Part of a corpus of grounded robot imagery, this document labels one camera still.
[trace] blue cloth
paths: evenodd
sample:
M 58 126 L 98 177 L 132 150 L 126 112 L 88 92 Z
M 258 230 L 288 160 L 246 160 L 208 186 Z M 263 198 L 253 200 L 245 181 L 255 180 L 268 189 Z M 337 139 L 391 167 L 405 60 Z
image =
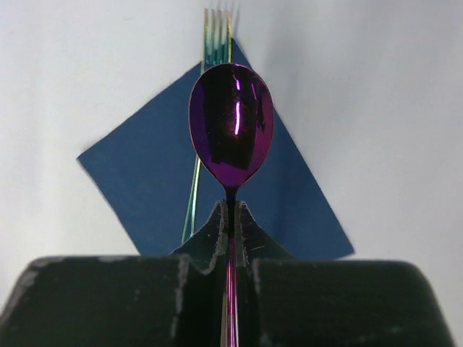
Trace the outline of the blue cloth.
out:
M 233 42 L 233 61 L 249 66 Z M 144 105 L 78 160 L 142 255 L 163 255 L 182 238 L 195 151 L 188 103 L 200 65 Z M 336 216 L 275 112 L 273 142 L 260 170 L 238 192 L 258 224 L 295 257 L 332 260 L 353 253 Z M 222 186 L 202 168 L 197 228 Z

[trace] metallic purple spoon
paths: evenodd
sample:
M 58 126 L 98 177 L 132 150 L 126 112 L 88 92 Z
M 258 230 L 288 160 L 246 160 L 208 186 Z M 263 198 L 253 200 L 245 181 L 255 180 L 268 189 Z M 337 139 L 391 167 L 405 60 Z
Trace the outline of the metallic purple spoon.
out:
M 273 105 L 264 81 L 237 64 L 216 65 L 190 98 L 190 133 L 198 157 L 224 186 L 229 216 L 226 346 L 238 346 L 234 206 L 238 189 L 260 168 L 273 135 Z

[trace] iridescent fork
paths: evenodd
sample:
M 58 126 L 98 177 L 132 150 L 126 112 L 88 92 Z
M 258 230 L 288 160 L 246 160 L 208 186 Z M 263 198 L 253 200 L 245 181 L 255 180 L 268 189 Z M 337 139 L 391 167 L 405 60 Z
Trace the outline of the iridescent fork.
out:
M 230 12 L 215 11 L 213 9 L 204 10 L 204 49 L 203 60 L 201 61 L 201 74 L 214 65 L 232 62 L 231 28 L 232 17 Z M 188 198 L 187 215 L 183 225 L 182 243 L 195 233 L 197 186 L 200 178 L 200 169 L 201 160 L 196 155 L 190 197 Z

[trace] spoon bowl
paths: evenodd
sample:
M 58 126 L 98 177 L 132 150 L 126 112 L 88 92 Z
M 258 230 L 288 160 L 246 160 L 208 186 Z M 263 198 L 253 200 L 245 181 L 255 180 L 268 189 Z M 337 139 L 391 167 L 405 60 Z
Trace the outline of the spoon bowl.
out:
M 262 165 L 273 136 L 273 104 L 262 79 L 238 64 L 204 72 L 190 97 L 190 134 L 198 157 L 236 191 Z

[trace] white background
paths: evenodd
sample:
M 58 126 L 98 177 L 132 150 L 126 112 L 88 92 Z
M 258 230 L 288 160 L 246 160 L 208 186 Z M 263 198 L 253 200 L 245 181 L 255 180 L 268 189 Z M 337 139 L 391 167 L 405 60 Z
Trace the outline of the white background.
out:
M 199 61 L 209 5 L 0 0 L 0 303 L 36 257 L 136 253 L 75 158 Z M 463 3 L 234 13 L 355 257 L 418 265 L 463 344 Z

